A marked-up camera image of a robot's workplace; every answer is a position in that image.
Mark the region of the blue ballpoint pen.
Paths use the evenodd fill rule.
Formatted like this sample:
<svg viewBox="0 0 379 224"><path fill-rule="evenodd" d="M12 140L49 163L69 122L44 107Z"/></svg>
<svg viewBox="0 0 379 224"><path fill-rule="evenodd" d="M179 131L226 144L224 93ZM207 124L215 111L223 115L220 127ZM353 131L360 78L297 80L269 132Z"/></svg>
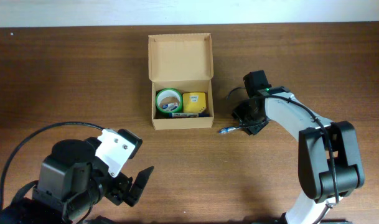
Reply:
<svg viewBox="0 0 379 224"><path fill-rule="evenodd" d="M236 131L238 129L241 129L241 126L229 126L229 127L225 127L225 128L222 128L221 130L219 130L219 134L227 134L227 133L230 133L232 131Z"/></svg>

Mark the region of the yellow sticky note pad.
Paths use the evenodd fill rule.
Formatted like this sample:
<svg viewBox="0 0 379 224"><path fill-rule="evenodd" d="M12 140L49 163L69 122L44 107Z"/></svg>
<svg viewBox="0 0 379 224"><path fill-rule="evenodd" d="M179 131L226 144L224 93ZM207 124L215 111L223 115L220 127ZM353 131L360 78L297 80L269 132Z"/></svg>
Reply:
<svg viewBox="0 0 379 224"><path fill-rule="evenodd" d="M203 113L207 109L204 92L189 92L183 94L183 111L185 113Z"/></svg>

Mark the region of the blue white marker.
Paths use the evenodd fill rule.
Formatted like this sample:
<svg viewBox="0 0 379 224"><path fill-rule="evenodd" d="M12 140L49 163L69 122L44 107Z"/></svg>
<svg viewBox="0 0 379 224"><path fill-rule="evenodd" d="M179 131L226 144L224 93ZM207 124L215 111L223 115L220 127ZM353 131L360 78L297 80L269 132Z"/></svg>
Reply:
<svg viewBox="0 0 379 224"><path fill-rule="evenodd" d="M209 116L209 114L205 113L169 113L170 118L201 118Z"/></svg>

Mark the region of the blue white staples box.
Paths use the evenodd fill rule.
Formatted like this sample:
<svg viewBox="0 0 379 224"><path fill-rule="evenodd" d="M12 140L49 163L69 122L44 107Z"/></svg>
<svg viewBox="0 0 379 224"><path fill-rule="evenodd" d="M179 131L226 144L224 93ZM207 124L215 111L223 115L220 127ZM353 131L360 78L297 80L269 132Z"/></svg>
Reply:
<svg viewBox="0 0 379 224"><path fill-rule="evenodd" d="M176 110L178 107L179 107L178 103L168 103L168 104L162 105L161 109L168 113L168 112Z"/></svg>

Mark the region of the brown cardboard box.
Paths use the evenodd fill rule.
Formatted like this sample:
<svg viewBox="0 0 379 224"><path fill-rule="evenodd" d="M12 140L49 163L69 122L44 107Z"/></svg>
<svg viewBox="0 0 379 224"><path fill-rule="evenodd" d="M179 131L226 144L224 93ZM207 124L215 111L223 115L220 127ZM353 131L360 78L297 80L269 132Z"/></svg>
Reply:
<svg viewBox="0 0 379 224"><path fill-rule="evenodd" d="M210 128L214 120L212 38L209 33L148 36L148 70L152 81L152 124L156 130ZM209 117L170 118L156 107L165 88L179 93L204 92Z"/></svg>

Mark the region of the green tape roll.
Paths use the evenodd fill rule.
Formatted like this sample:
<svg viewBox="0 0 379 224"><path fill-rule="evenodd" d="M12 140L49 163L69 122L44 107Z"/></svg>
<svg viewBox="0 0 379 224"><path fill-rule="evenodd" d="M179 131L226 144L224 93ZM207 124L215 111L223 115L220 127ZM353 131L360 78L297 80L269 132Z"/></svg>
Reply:
<svg viewBox="0 0 379 224"><path fill-rule="evenodd" d="M163 111L161 109L162 105L168 104L168 103L178 103L179 107L171 112L168 113L178 113L181 112L183 109L183 97L181 93L179 93L176 89L173 88L165 88L161 90L156 95L156 107L157 109L164 114L168 114L167 112Z"/></svg>

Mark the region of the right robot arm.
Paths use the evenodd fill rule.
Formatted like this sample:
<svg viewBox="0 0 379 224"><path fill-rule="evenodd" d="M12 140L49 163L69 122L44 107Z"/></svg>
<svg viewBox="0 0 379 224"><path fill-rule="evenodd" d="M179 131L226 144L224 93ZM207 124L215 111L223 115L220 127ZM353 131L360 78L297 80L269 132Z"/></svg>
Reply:
<svg viewBox="0 0 379 224"><path fill-rule="evenodd" d="M286 87L269 84L262 70L248 73L243 82L248 99L232 112L236 128L251 136L275 121L298 142L301 192L277 223L322 223L330 210L365 182L354 126L315 113Z"/></svg>

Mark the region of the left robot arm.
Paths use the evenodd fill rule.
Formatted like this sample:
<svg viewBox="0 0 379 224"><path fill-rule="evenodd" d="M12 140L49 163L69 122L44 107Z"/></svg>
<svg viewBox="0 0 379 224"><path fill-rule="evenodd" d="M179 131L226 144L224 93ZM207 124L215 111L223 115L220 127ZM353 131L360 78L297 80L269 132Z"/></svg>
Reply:
<svg viewBox="0 0 379 224"><path fill-rule="evenodd" d="M39 179L20 188L0 211L0 223L81 223L103 198L135 206L154 170L136 178L121 173L143 143L126 129L103 129L98 137L56 143L42 162Z"/></svg>

